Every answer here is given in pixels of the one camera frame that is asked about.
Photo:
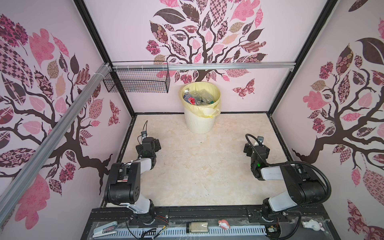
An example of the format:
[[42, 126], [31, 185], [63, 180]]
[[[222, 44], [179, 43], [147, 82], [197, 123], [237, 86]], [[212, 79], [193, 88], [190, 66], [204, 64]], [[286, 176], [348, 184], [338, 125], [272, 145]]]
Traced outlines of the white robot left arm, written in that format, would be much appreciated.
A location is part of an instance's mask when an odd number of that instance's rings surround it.
[[129, 163], [112, 164], [104, 202], [118, 207], [126, 207], [134, 214], [154, 218], [153, 201], [141, 195], [141, 174], [152, 170], [156, 165], [156, 153], [161, 149], [160, 141], [146, 137], [136, 146], [138, 158]]

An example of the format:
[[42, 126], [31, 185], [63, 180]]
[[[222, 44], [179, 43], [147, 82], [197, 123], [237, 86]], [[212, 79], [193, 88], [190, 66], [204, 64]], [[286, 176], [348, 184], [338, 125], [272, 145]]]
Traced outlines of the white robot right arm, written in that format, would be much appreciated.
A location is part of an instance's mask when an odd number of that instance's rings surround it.
[[266, 162], [270, 149], [264, 145], [245, 144], [244, 153], [251, 158], [251, 172], [259, 181], [283, 181], [286, 190], [274, 197], [266, 198], [262, 204], [262, 215], [266, 219], [298, 207], [321, 204], [331, 194], [331, 185], [319, 169], [308, 163]]

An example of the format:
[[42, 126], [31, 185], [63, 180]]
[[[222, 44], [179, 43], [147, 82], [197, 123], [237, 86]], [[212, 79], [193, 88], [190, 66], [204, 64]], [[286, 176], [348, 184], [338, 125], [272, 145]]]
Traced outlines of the small clear green label bottle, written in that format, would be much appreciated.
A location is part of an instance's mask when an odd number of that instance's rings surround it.
[[200, 95], [202, 102], [206, 104], [212, 104], [215, 102], [213, 96], [207, 90], [201, 90]]

